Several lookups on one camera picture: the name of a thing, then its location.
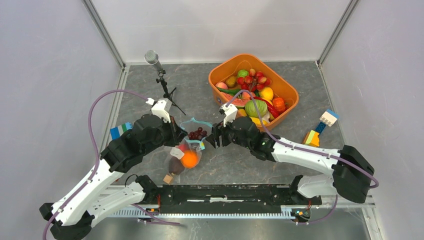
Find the red strawberry toy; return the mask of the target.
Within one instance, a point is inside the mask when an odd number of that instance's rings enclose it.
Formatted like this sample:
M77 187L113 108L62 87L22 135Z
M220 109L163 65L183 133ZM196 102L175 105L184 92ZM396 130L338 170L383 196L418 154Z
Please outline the red strawberry toy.
M184 153L185 151L189 151L192 148L189 143L187 143L186 141L182 141L180 145L178 146L178 149L180 149Z

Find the dark purple grape bunch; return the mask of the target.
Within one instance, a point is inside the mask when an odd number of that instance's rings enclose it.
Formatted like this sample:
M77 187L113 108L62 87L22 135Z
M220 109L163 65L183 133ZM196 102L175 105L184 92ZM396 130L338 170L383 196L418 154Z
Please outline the dark purple grape bunch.
M188 139L189 140L196 140L196 141L201 141L203 138L205 138L207 136L207 131L204 130L202 127L198 127L197 130L195 131L191 131L188 134Z

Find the clear zip top bag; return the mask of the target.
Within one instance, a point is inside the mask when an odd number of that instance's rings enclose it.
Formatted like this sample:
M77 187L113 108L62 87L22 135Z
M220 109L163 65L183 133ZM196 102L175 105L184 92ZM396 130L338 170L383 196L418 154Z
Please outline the clear zip top bag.
M168 185L185 170L199 164L202 151L206 149L206 136L211 132L212 124L193 117L182 122L180 128L187 132L187 136L179 145L167 150L168 155L164 161L166 174L163 182Z

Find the orange fruit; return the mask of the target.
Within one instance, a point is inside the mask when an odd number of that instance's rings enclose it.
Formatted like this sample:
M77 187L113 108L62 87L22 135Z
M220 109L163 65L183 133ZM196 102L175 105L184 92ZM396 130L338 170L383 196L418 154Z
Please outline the orange fruit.
M183 156L180 159L181 164L187 168L192 169L198 165L200 157L194 150L186 150L183 152Z

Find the dark purple mangosteen toy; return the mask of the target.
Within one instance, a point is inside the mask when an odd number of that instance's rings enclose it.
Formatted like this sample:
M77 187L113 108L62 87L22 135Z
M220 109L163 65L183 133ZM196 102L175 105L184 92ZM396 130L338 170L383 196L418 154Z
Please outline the dark purple mangosteen toy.
M180 159L172 157L168 162L168 173L171 175L180 175L186 168Z

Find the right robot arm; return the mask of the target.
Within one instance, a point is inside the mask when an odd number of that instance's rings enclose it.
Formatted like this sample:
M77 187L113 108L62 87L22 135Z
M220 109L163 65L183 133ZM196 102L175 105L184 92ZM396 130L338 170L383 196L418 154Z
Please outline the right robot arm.
M288 196L295 204L321 195L339 195L363 204L369 190L378 186L374 168L355 147L326 149L292 142L260 131L247 116L214 124L206 140L214 148L235 144L248 149L259 160L289 163L319 172L293 180Z

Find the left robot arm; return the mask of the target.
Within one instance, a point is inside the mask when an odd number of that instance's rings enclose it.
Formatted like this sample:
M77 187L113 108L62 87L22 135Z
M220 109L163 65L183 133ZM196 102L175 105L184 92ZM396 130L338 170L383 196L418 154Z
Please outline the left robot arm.
M131 129L112 140L97 157L95 165L66 196L44 203L39 211L46 229L56 240L81 240L108 215L143 201L153 203L157 187L146 175L105 198L99 195L115 180L142 162L143 157L162 147L175 147L188 135L173 118L165 120L145 114Z

